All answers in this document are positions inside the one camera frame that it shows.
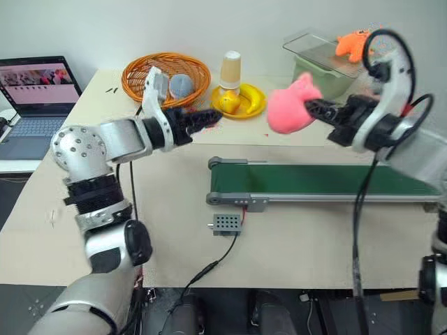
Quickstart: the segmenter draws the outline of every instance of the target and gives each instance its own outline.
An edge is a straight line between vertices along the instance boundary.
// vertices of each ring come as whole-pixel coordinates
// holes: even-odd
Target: beige tabletop
[[[121,89],[120,70],[98,71],[66,124],[97,124],[130,116],[138,105]],[[286,87],[287,77],[250,77],[266,93]],[[117,93],[106,93],[119,87]],[[134,163],[140,220],[154,247],[145,265],[145,285],[177,287],[220,258],[230,237],[214,237],[207,227],[214,213],[239,207],[205,203],[212,156],[284,163],[364,163],[350,149],[325,140],[330,129],[314,123],[305,131],[272,134],[265,116],[224,119],[195,136],[195,144],[170,153],[155,152]],[[128,166],[122,185],[131,199]],[[64,171],[48,154],[24,187],[0,233],[0,283],[68,285],[90,272],[73,206],[62,199]],[[230,255],[200,280],[200,287],[351,288],[352,204],[271,204],[248,213]],[[365,288],[417,286],[420,259],[430,252],[436,216],[416,204],[367,204],[360,229],[360,261]]]

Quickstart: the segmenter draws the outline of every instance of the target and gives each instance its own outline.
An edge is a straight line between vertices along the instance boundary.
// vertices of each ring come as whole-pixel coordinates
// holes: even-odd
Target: pink plush toy
[[[314,118],[306,111],[305,101],[322,99],[313,85],[312,75],[303,73],[289,88],[276,89],[268,99],[267,121],[273,131],[290,134],[310,125]]]

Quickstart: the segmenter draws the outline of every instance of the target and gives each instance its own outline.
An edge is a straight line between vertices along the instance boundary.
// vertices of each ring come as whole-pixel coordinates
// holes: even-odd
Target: green container
[[[292,82],[297,80],[297,78],[304,72],[310,72],[312,74],[314,77],[314,84],[320,89],[326,100],[333,100],[343,95],[355,80],[340,72],[308,61],[296,54]]]

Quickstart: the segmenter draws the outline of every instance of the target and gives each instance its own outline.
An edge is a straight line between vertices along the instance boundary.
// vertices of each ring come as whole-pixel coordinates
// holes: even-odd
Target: orange wicker basket
[[[175,100],[167,93],[162,108],[180,107],[192,104],[195,99],[205,93],[210,85],[211,75],[207,66],[201,61],[183,54],[161,52],[150,54],[131,62],[123,71],[121,83],[124,91],[136,102],[142,101],[145,79],[152,66],[160,68],[171,78],[173,75],[184,73],[194,84],[194,92],[186,98]]]

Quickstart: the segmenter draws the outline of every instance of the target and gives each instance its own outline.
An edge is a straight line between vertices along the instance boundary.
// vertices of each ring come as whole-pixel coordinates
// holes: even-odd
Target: laptop keyboard
[[[64,123],[64,117],[27,117],[20,119],[9,137],[52,137]]]

